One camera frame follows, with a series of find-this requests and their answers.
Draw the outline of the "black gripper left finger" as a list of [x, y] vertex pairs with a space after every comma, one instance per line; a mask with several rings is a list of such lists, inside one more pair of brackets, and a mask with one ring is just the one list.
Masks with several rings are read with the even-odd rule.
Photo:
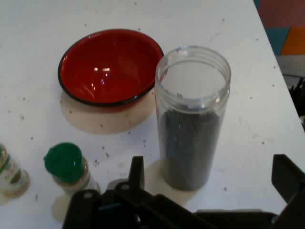
[[210, 224], [164, 195], [144, 190], [142, 156], [132, 159], [127, 180], [103, 194], [89, 189], [75, 193], [64, 229], [208, 229]]

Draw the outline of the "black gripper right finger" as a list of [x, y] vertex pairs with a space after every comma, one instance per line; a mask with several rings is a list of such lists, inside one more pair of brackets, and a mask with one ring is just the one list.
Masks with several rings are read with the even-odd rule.
[[286, 202], [273, 222], [273, 229], [305, 227], [305, 173], [288, 156], [274, 155], [272, 184]]

